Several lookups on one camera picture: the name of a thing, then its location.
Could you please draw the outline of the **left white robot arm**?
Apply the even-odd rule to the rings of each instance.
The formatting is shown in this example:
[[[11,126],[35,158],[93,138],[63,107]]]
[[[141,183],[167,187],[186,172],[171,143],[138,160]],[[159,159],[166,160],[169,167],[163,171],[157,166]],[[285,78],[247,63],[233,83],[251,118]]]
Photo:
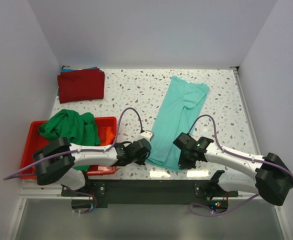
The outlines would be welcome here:
[[[36,181],[39,186],[58,183],[71,190],[79,190],[88,182],[87,174],[76,167],[102,165],[125,167],[131,163],[143,165],[151,153],[151,137],[140,136],[137,140],[106,146],[82,146],[58,138],[36,151]]]

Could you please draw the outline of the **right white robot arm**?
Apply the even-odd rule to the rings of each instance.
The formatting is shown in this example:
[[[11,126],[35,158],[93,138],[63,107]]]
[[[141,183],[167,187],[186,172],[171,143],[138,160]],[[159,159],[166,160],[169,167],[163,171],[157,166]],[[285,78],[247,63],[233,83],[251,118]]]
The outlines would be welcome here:
[[[223,165],[236,174],[217,170],[202,189],[211,198],[227,192],[246,192],[259,195],[266,202],[282,206],[293,188],[293,176],[281,158],[268,153],[266,156],[233,151],[217,145],[207,137],[195,140],[187,133],[181,133],[173,144],[180,150],[178,166],[182,170],[195,168],[196,162]]]

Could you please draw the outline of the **teal t shirt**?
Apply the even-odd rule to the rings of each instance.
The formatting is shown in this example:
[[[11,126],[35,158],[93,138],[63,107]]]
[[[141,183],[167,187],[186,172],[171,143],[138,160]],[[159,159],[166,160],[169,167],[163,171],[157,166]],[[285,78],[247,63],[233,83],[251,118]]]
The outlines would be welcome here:
[[[146,163],[180,172],[180,150],[173,144],[186,133],[200,115],[210,88],[205,83],[192,83],[173,76],[152,126],[154,137]]]

